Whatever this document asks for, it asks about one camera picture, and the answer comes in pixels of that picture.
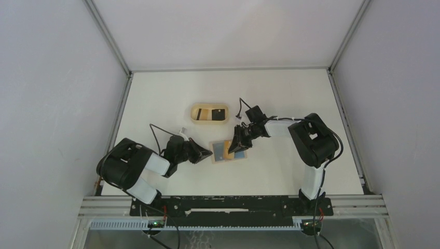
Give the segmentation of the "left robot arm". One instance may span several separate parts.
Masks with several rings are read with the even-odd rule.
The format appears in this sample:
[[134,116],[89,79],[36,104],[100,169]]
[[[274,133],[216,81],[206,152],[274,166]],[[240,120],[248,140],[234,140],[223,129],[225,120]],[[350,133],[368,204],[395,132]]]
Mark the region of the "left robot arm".
[[141,201],[149,216],[156,216],[162,210],[161,193],[141,177],[142,173],[151,171],[168,178],[180,163],[197,164],[211,155],[212,151],[181,135],[171,136],[160,153],[124,138],[99,161],[96,172],[106,183]]

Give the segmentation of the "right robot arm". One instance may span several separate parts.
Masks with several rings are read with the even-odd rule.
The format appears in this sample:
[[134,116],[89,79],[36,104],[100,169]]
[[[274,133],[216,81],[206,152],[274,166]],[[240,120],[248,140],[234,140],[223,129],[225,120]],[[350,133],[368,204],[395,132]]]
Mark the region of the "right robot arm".
[[316,113],[304,118],[268,117],[256,105],[246,110],[245,114],[250,122],[235,126],[228,153],[251,148],[252,141],[259,137],[291,137],[306,165],[304,182],[299,190],[303,197],[299,203],[300,210],[307,216],[314,215],[321,207],[318,198],[324,194],[325,170],[344,151],[341,138]]

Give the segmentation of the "gold VIP card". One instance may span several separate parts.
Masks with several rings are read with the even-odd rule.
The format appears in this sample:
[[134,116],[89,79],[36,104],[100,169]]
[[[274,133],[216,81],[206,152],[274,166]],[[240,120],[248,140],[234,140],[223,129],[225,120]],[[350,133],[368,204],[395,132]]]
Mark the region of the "gold VIP card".
[[224,141],[224,150],[223,150],[223,159],[224,160],[234,160],[235,153],[229,152],[229,149],[231,147],[232,140],[225,140]]

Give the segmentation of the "grey card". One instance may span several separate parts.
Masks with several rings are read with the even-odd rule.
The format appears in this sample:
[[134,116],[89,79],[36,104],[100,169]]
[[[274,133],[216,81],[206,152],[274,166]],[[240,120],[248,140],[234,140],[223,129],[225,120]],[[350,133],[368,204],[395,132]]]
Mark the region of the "grey card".
[[220,142],[214,142],[212,144],[212,151],[213,151],[213,156],[214,156],[214,161],[215,162],[221,162],[224,161],[224,149],[225,149],[225,142],[224,141],[220,141]]

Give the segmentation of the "beige card holder wallet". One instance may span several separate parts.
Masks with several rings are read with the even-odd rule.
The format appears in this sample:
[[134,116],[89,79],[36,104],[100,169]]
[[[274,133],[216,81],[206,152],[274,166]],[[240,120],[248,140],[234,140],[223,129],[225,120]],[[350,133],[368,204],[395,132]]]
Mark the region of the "beige card holder wallet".
[[221,140],[210,143],[210,150],[213,153],[211,155],[211,161],[213,164],[233,162],[248,158],[246,151],[229,153],[231,144],[232,140]]

